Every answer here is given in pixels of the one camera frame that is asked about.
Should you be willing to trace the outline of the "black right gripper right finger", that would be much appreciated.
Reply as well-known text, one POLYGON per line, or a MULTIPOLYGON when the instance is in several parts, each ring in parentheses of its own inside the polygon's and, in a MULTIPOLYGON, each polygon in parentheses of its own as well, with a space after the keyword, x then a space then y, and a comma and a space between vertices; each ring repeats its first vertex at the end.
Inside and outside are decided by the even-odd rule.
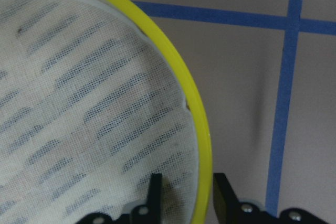
POLYGON ((237 220, 239 201, 224 173, 213 174, 213 206, 217 220, 237 220))

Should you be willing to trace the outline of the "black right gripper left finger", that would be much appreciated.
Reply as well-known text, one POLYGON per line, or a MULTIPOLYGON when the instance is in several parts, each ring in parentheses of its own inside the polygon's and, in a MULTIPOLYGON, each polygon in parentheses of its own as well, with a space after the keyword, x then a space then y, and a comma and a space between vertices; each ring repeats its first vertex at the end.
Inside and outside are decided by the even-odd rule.
POLYGON ((148 208, 147 223, 161 223, 162 174, 152 174, 148 189, 146 205, 148 208))

